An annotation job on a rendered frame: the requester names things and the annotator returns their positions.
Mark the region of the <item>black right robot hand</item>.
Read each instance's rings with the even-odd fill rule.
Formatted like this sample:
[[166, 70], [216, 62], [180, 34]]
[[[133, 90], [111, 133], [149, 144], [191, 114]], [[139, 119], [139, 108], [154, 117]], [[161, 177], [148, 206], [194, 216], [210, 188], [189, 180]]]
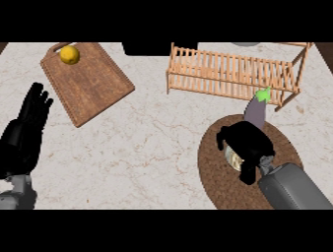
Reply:
[[220, 151], [223, 146], [229, 146], [243, 159], [240, 180], [251, 185], [256, 182], [256, 168], [269, 167], [277, 155], [269, 137], [249, 121], [240, 121], [220, 127], [216, 143]]

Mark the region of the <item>yellow lemon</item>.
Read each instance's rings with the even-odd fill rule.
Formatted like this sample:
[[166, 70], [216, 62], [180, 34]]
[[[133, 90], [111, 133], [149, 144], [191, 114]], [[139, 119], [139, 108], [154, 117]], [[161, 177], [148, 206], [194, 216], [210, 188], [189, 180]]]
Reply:
[[72, 45], [63, 46], [59, 51], [59, 58], [65, 64], [74, 65], [80, 60], [78, 49]]

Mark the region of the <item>pale wooden tiered shelf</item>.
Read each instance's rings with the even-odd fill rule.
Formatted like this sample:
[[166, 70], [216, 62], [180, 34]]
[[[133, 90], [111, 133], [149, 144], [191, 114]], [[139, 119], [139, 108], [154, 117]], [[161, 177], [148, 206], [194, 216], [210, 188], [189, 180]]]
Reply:
[[294, 60], [280, 61], [172, 45], [166, 70], [167, 90], [250, 100], [269, 90], [272, 104], [281, 108], [300, 94], [300, 79], [312, 42], [286, 42], [299, 46]]

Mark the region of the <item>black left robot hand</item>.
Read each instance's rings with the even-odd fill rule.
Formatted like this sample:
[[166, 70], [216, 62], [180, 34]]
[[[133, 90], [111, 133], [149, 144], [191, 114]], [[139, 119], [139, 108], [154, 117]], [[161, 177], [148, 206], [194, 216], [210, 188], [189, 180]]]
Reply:
[[0, 179], [29, 175], [41, 153], [41, 135], [53, 99], [34, 83], [28, 91], [19, 116], [9, 122], [0, 139]]

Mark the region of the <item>brown oval placemat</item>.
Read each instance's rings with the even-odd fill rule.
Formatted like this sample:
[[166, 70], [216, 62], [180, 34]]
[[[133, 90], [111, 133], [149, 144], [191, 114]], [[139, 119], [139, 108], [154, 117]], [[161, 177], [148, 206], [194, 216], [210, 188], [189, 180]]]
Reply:
[[[198, 150], [201, 181], [209, 198], [219, 209], [271, 210], [272, 206], [262, 194], [259, 185], [246, 185], [241, 182], [240, 172], [231, 167], [223, 151], [217, 149], [216, 133], [220, 127], [229, 126], [241, 120], [241, 114], [228, 115], [209, 126]], [[265, 123], [263, 132], [274, 143], [277, 152], [274, 166], [291, 162], [303, 167], [291, 141], [269, 122]]]

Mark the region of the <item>brown wooden cutting board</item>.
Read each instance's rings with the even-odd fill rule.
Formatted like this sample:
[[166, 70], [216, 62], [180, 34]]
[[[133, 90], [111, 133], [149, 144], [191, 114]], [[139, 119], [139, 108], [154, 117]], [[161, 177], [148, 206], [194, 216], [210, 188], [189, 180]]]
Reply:
[[46, 53], [41, 68], [75, 127], [81, 127], [133, 91], [135, 85], [97, 42], [77, 42], [80, 61], [60, 61], [58, 43]]

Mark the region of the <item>pale cupcake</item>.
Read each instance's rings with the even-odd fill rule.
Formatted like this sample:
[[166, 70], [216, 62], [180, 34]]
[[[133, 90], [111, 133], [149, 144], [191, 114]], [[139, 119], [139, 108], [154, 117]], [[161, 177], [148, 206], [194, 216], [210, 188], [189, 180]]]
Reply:
[[238, 156], [237, 152], [231, 147], [225, 148], [225, 158], [231, 167], [240, 171], [244, 159]]

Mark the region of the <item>purple eggplant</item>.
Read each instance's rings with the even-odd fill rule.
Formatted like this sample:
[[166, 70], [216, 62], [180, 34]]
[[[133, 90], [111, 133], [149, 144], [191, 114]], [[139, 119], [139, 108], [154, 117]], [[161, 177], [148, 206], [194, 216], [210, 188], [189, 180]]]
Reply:
[[271, 88], [256, 91], [254, 96], [246, 106], [244, 120], [259, 129], [263, 129], [266, 120], [266, 105], [271, 101]]

